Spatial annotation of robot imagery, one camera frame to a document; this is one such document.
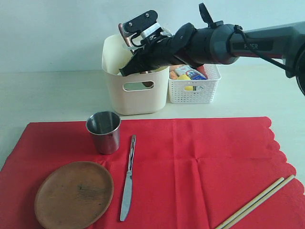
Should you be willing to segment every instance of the knife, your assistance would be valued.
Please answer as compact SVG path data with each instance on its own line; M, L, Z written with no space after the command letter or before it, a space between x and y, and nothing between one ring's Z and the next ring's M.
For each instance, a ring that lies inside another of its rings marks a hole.
M135 147L135 135L132 136L132 143L130 145L128 169L125 179L120 221L125 221L125 219L127 218L130 209L130 204L132 201L132 165L133 165L134 147Z

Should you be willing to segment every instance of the red tablecloth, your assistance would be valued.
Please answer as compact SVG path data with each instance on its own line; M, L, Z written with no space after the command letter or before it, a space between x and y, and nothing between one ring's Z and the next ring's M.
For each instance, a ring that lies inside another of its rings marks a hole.
M121 147L96 153L84 122L30 123L0 172L0 228L40 229L34 198L43 180L74 161L105 166L114 180L106 213L90 229L212 229L279 177L295 174L267 117L125 120ZM137 135L132 206L119 221L130 140ZM296 179L234 229L305 228Z

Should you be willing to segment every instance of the table surface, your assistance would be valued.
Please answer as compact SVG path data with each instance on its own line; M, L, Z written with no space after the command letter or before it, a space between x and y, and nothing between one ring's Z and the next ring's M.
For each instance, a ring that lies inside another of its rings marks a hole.
M305 98L295 79L272 65L219 66L211 104L172 104L122 119L268 116L288 162L305 184ZM84 121L112 110L102 72L0 74L0 167L30 122Z

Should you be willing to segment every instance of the white wall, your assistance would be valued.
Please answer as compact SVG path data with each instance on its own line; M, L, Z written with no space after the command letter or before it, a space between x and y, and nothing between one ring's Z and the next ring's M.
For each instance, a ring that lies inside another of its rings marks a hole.
M117 25L156 10L175 32L201 21L200 0L0 0L0 72L98 70L103 40ZM304 0L205 0L213 19L244 30L305 21ZM244 58L236 64L258 63Z

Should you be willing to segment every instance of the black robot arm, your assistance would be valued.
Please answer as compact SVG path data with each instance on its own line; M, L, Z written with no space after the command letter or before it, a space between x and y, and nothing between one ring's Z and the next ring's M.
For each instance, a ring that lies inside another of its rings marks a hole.
M142 36L142 40L120 69L122 75L183 63L196 68L206 63L232 64L239 57L260 57L284 69L288 78L296 76L305 94L305 21L243 32L241 26L213 22L203 3L199 9L208 27L196 29L187 23L174 36L164 33L153 10L126 22L123 36ZM135 28L137 20L139 29ZM281 59L283 64L273 59Z

